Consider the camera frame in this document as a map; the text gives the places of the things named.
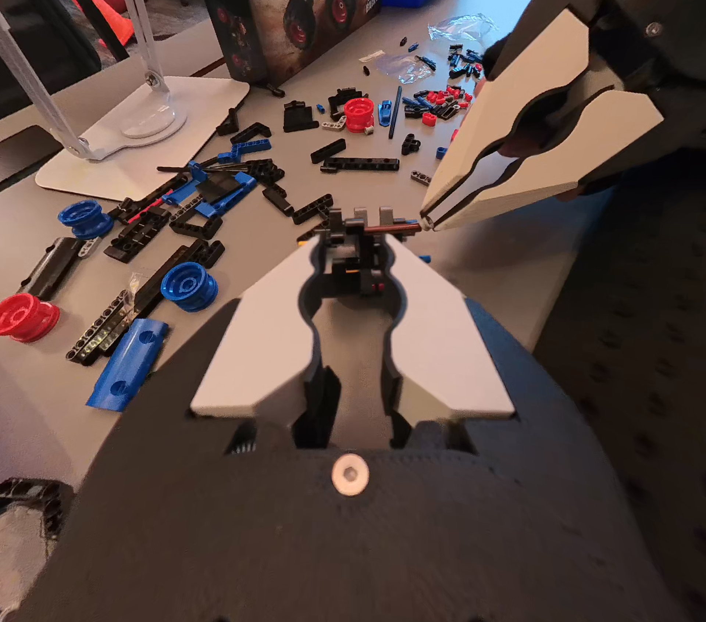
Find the red toy axle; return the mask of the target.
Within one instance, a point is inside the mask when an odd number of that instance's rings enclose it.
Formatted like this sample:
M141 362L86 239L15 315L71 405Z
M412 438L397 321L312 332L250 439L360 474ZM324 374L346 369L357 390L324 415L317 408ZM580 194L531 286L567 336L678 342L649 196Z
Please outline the red toy axle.
M147 211L153 210L155 208L161 208L166 202L165 198L166 198L166 196L158 196L156 199L152 200L150 203L146 204L144 207L140 207L139 210L137 211L137 213L126 221L126 225L130 225L130 224L138 221L140 218L143 217L143 215Z

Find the small toy connectors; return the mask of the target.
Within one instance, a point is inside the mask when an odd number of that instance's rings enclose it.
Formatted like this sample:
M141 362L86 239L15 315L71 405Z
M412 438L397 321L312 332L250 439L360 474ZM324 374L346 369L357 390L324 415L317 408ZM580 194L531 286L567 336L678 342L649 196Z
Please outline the small toy connectors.
M402 85L397 122L403 116L407 120L419 120L423 125L433 127L437 122L448 122L468 111L475 100L473 84L480 83L484 78L481 53L462 43L451 43L448 46L445 61L422 53L419 43L411 44L405 53L413 52L433 61L436 73L406 85L397 81L397 88ZM369 65L375 67L375 61L384 54L384 51L377 50L360 58L364 74L369 75ZM397 90L393 98L385 100L391 100L394 105L396 93Z

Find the black square panel piece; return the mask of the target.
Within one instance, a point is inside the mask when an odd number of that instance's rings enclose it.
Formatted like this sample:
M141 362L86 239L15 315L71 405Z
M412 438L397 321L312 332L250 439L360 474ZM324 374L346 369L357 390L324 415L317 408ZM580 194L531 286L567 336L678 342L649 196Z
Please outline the black square panel piece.
M196 191L205 202L215 204L240 188L240 182L233 175L217 172L207 175L206 180L198 183Z
M311 106L303 100L292 100L284 104L283 132L301 132L317 129L320 123L313 119Z

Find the black curved panel piece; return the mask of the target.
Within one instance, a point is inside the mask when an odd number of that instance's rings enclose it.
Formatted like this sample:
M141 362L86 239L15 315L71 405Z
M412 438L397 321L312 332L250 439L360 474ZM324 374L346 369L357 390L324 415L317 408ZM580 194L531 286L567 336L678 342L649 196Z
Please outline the black curved panel piece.
M17 293L27 293L40 301L51 301L69 271L79 259L85 245L75 237L58 237L46 249L44 256L21 281Z

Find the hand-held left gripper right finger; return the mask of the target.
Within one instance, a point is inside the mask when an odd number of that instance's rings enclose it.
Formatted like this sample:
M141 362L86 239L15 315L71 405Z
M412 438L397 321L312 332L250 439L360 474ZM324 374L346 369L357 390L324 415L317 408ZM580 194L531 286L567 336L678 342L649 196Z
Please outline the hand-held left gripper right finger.
M516 408L464 294L394 236L382 237L382 271L393 317L382 367L391 446L403 447L421 422L513 417Z

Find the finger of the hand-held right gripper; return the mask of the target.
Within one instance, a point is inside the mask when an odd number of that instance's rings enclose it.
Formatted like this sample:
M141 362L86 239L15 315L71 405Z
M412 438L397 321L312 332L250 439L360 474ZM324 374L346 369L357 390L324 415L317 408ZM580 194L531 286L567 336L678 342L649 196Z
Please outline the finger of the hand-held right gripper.
M460 186L427 211L427 227L457 228L575 190L584 176L663 120L647 95L605 90L552 149L519 160L502 160L498 152L481 159Z
M562 10L481 92L438 166L419 215L442 218L464 196L459 188L490 147L505 141L536 99L569 86L587 69L589 29Z

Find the partly built toy brick model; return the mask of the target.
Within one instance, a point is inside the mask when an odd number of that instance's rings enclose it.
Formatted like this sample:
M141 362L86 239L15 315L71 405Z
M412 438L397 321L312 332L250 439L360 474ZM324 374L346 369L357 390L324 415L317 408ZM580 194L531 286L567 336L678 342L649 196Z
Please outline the partly built toy brick model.
M381 208L381 215L385 219L377 225L369 225L365 208L355 209L353 218L343 218L340 209L329 208L320 223L297 237L296 242L301 247L314 237L322 236L325 259L322 260L321 276L315 281L315 292L321 299L384 295L386 256L383 238L391 236L405 242L413 235L365 235L364 229L419 221L396 218L389 208Z

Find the blue angled beam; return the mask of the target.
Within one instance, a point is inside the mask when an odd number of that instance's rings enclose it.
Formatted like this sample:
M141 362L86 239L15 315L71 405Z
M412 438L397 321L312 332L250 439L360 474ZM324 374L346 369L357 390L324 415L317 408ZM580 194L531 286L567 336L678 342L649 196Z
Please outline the blue angled beam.
M218 154L216 163L220 165L238 164L242 161L242 157L244 155L264 152L271 150L271 148L272 145L269 139L257 139L253 141L234 143L229 151Z

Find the blue toy panel piece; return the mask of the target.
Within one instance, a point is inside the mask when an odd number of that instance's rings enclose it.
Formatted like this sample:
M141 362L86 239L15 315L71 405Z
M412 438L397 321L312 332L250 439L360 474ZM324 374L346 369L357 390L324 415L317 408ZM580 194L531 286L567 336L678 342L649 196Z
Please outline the blue toy panel piece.
M237 172L233 176L240 182L240 189L215 204L209 204L202 199L196 206L196 211L205 218L221 217L245 198L257 185L256 179L245 172Z
M190 161L177 174L185 176L185 181L162 196L163 202L173 207L184 206L188 200L197 195L197 186L207 180L207 173L203 166L195 161Z

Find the blue curved panel piece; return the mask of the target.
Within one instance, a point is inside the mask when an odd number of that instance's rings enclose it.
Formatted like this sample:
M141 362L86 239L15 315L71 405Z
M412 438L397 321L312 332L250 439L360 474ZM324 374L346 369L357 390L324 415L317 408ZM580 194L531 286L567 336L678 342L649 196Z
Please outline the blue curved panel piece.
M121 338L85 405L123 412L153 368L169 329L162 321L136 319Z

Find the red toy wheel hub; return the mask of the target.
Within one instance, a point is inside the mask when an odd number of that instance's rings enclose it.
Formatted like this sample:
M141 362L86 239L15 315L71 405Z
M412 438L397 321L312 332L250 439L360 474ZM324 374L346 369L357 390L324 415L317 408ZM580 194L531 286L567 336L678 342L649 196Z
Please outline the red toy wheel hub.
M57 325L60 309L28 293L1 301L1 336L19 343L33 343Z
M374 126L375 105L367 97L355 97L348 100L343 107L345 126L351 133L365 133Z

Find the person's right hand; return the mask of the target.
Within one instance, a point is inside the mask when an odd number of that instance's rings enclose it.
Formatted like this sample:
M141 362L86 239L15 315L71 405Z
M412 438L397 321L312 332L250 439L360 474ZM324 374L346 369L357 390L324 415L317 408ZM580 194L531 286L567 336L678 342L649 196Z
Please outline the person's right hand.
M518 129L499 148L500 155L507 158L528 158L543 152L543 145L552 137L552 132L542 126Z

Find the grey desk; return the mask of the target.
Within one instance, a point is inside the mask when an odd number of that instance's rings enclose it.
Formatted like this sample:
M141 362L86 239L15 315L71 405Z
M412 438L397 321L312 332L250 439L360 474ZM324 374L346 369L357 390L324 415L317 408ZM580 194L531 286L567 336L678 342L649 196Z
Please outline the grey desk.
M393 99L397 85L376 70L362 73L360 57L376 50L393 53L408 36L432 52L428 24L448 17L483 14L504 35L529 0L430 0L416 10L386 9L370 24L322 56L285 84L287 100L315 103L337 88L356 87L375 102ZM438 166L437 147L445 146L457 120L428 129L404 120L401 113L393 140L380 128L372 136L349 135L345 154L392 157L412 131L421 150L400 160L397 172L340 172L327 175L310 162L310 153L335 139L322 130L284 133L283 103L258 90L240 111L242 125L263 123L272 130L266 158L284 170L279 183L294 209L324 194L347 216L355 207L378 221L378 207L390 206L397 217L416 218L425 188L411 171L431 175ZM1 298L13 295L49 245L67 234L57 214L75 198L40 189L33 178L1 193ZM593 209L583 200L563 204L544 201L478 225L446 232L421 232L407 243L418 255L429 255L431 267L460 291L485 307L522 344L532 348L575 257ZM227 301L238 297L296 249L296 239L316 221L295 226L259 187L222 220L215 234L225 250L211 274L219 294L207 310L186 313L162 300L151 317L170 327L163 364ZM129 264L104 254L122 229L117 223L87 258L76 262L51 302L61 311L57 326L39 341L22 344L1 338L1 480L11 477L56 479L77 487L97 451L119 419L112 411L86 405L107 363L99 357L84 366L66 353L99 318L132 278L145 282L194 238L165 227ZM380 397L381 339L387 316L372 301L348 308L325 301L315 316L322 352L342 382L332 443L343 448L384 448L391 424Z

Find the blue toy wheel hub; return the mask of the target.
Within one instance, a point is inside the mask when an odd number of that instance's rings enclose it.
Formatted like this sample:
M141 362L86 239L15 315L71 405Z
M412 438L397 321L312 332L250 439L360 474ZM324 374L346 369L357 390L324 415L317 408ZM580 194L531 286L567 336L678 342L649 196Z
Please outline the blue toy wheel hub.
M70 228L79 240L103 237L114 226L114 219L93 199L67 206L58 213L57 219L62 225Z
M183 311L194 313L207 309L216 299L219 288L215 278L196 262L184 262L163 277L160 291Z

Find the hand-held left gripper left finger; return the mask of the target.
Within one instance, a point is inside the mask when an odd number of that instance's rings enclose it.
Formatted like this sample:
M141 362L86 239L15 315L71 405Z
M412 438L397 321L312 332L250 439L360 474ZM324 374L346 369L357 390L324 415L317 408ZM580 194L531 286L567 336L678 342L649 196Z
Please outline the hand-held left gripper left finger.
M325 260L317 236L245 290L191 412L273 423L291 429L298 447L328 446L341 386L313 325Z

